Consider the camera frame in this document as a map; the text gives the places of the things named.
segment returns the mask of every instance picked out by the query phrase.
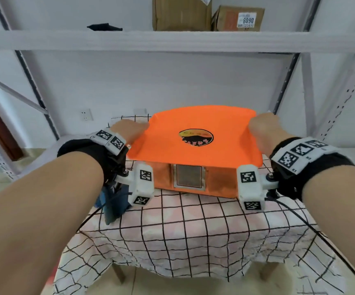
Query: wooden table leg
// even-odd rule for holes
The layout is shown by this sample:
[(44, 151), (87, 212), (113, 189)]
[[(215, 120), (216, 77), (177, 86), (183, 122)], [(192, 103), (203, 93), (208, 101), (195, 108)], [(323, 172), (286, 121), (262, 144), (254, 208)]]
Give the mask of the wooden table leg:
[(122, 283), (124, 283), (124, 280), (126, 279), (126, 275), (123, 273), (123, 270), (120, 267), (120, 265), (112, 264), (112, 269), (113, 269), (113, 272), (115, 273), (116, 278), (117, 278), (116, 283), (120, 284), (120, 285)]
[(279, 264), (280, 263), (275, 263), (275, 262), (265, 263), (265, 265), (262, 267), (262, 269), (259, 272), (260, 278), (266, 282)]

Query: hand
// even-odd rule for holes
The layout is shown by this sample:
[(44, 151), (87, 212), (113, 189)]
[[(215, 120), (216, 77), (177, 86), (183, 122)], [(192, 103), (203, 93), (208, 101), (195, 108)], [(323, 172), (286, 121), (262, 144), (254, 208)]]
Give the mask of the hand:
[(111, 131), (120, 134), (127, 141), (127, 144), (131, 144), (148, 128), (149, 123), (138, 123), (130, 119), (122, 119), (111, 126)]
[(267, 157), (279, 143), (294, 137), (282, 129), (278, 116), (273, 113), (262, 113), (252, 118), (249, 122), (249, 130), (255, 137), (259, 150)]

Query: orange bag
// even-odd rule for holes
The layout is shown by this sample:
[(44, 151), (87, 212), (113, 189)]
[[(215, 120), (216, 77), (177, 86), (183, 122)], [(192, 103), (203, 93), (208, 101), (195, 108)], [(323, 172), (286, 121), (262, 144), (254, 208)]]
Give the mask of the orange bag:
[(128, 157), (153, 167), (156, 188), (237, 197), (236, 169), (262, 165), (248, 130), (255, 115), (250, 109), (213, 105), (156, 113)]

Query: orange lid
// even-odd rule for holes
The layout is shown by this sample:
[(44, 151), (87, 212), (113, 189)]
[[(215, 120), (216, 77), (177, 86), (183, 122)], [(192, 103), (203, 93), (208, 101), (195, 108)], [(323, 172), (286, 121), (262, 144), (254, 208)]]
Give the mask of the orange lid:
[(147, 162), (238, 168), (262, 165), (262, 155), (248, 130), (250, 109), (205, 105), (156, 113), (128, 157)]

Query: person's right hand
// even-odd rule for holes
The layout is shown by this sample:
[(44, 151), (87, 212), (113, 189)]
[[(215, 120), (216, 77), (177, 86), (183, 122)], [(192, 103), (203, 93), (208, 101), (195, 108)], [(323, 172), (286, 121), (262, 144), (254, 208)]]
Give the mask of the person's right hand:
[(279, 143), (294, 137), (282, 129), (278, 116), (273, 113), (262, 113), (252, 118), (249, 122), (249, 130), (255, 137), (259, 150), (267, 157)]

